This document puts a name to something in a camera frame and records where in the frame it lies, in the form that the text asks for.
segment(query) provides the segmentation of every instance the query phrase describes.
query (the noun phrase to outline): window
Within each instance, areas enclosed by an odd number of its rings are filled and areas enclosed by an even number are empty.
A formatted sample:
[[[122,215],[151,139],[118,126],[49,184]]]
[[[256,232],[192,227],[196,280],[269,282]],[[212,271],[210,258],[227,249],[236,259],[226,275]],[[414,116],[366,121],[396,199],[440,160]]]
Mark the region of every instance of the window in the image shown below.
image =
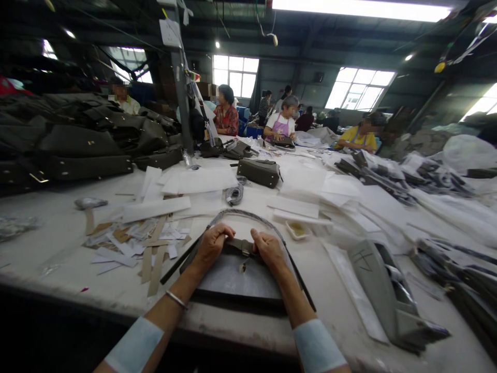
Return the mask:
[[[483,95],[482,98],[478,100],[475,105],[466,113],[466,115],[461,119],[464,121],[466,117],[482,111],[486,114],[494,114],[497,112],[497,83],[490,88],[487,93]]]
[[[55,52],[53,51],[52,46],[48,42],[48,40],[43,39],[43,55],[48,58],[53,58],[54,60],[58,60]]]
[[[143,62],[147,60],[147,56],[145,56],[145,50],[140,48],[109,47],[109,53],[112,57],[114,57],[116,60],[118,60],[124,66],[126,66],[131,70],[135,70],[138,66],[140,66]],[[118,67],[114,63],[114,61],[112,61],[112,68],[118,71],[122,76],[126,77],[129,81],[131,81],[131,76],[126,71]],[[145,65],[143,67],[143,70],[135,72],[136,76],[139,77],[138,81],[142,83],[153,83],[150,71],[143,74],[143,71],[146,69],[148,69],[148,65]],[[121,79],[123,78],[119,74],[115,75]]]
[[[385,87],[392,82],[392,71],[342,67],[326,103],[327,109],[371,111]]]
[[[215,85],[229,85],[235,97],[252,97],[259,59],[215,55],[213,66]]]

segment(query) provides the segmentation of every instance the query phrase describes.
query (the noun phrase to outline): gray hair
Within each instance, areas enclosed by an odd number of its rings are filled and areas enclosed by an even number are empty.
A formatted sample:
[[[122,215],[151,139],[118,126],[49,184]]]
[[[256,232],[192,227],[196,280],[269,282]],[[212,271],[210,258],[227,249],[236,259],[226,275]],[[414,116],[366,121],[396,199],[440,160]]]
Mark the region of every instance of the gray hair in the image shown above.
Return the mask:
[[[297,96],[288,96],[286,97],[283,102],[281,103],[281,109],[284,110],[283,107],[285,106],[299,106],[299,99],[297,98]]]

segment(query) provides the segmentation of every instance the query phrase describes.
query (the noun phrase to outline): glue dish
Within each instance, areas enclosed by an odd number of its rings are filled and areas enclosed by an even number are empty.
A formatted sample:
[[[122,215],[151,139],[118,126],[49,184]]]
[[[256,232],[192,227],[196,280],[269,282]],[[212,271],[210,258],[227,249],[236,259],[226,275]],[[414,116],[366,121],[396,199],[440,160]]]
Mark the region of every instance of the glue dish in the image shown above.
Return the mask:
[[[304,223],[287,220],[285,224],[288,232],[295,241],[303,240],[311,235],[311,230]]]

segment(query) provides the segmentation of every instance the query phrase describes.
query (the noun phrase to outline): cable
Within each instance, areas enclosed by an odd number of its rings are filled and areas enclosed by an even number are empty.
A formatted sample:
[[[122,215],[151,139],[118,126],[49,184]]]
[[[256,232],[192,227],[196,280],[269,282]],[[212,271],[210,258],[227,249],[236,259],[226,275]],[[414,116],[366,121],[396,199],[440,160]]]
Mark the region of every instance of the cable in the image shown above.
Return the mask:
[[[278,46],[278,37],[273,34],[274,25],[276,24],[276,15],[277,15],[277,12],[276,11],[274,12],[273,28],[272,28],[271,32],[269,34],[265,34],[264,30],[262,29],[262,24],[261,24],[260,19],[259,19],[259,8],[257,7],[258,3],[259,3],[259,0],[256,0],[255,1],[255,12],[257,14],[257,22],[259,22],[260,31],[262,32],[262,36],[264,36],[264,37],[266,37],[266,36],[272,36],[273,37],[274,46],[277,47]]]
[[[230,204],[231,207],[239,205],[243,198],[243,186],[247,184],[247,178],[245,176],[237,176],[238,185],[229,188],[226,191],[226,202]]]

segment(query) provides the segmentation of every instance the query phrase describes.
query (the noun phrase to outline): factory floor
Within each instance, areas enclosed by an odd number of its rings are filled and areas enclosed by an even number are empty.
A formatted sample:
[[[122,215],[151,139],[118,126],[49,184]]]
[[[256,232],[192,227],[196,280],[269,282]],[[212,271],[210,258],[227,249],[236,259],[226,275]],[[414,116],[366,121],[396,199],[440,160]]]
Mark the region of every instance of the factory floor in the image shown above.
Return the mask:
[[[3,356],[17,371],[86,373],[126,333],[125,326],[66,307],[0,292]],[[156,372],[300,372],[298,364],[170,343]]]

